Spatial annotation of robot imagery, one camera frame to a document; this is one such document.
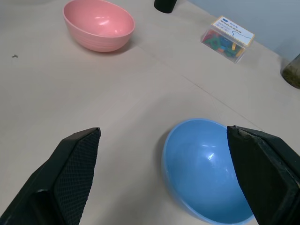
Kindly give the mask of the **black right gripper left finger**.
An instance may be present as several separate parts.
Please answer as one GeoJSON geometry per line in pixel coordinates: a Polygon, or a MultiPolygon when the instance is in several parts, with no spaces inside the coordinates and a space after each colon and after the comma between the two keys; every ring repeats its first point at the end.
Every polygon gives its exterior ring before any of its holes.
{"type": "Polygon", "coordinates": [[[61,140],[0,216],[0,225],[79,225],[100,137],[100,128],[94,127],[61,140]]]}

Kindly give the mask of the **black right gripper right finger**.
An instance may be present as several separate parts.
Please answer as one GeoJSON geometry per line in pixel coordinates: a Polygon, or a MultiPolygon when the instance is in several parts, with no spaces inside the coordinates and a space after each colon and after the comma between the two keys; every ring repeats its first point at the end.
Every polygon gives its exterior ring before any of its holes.
{"type": "Polygon", "coordinates": [[[300,225],[300,156],[280,137],[227,127],[239,186],[259,225],[300,225]]]}

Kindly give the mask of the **blue plastic bowl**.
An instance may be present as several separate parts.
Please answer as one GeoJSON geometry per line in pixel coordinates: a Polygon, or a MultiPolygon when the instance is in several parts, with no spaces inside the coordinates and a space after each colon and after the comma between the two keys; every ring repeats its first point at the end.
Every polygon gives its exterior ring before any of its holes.
{"type": "Polygon", "coordinates": [[[180,122],[165,140],[161,165],[169,193],[193,217],[212,225],[245,225],[254,218],[224,125],[200,118],[180,122]]]}

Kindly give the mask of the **glass jar with brownish contents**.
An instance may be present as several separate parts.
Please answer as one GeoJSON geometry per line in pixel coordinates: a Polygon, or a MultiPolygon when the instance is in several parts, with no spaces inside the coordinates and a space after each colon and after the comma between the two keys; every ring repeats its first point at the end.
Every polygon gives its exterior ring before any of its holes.
{"type": "Polygon", "coordinates": [[[300,90],[300,54],[282,69],[281,75],[287,83],[300,90]]]}

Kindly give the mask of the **clear box of colourful pieces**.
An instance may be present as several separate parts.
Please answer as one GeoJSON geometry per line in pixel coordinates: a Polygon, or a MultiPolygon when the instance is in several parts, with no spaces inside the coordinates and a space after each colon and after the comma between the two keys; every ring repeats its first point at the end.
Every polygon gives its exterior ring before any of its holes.
{"type": "Polygon", "coordinates": [[[239,26],[232,20],[220,16],[203,34],[201,43],[233,63],[237,63],[251,46],[254,38],[254,33],[239,26]]]}

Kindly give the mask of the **pink plastic bowl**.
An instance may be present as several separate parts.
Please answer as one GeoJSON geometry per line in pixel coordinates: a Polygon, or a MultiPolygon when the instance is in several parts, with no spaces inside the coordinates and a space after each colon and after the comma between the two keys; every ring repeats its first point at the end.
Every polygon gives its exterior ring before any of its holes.
{"type": "Polygon", "coordinates": [[[96,52],[113,52],[131,38],[135,21],[123,8],[105,0],[71,0],[63,8],[70,36],[96,52]]]}

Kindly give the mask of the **black cylindrical container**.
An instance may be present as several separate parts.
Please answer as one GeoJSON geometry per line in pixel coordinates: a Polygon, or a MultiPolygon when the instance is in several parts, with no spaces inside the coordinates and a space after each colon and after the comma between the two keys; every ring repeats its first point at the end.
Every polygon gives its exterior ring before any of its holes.
{"type": "Polygon", "coordinates": [[[162,13],[169,14],[173,11],[177,0],[155,0],[154,8],[162,13]]]}

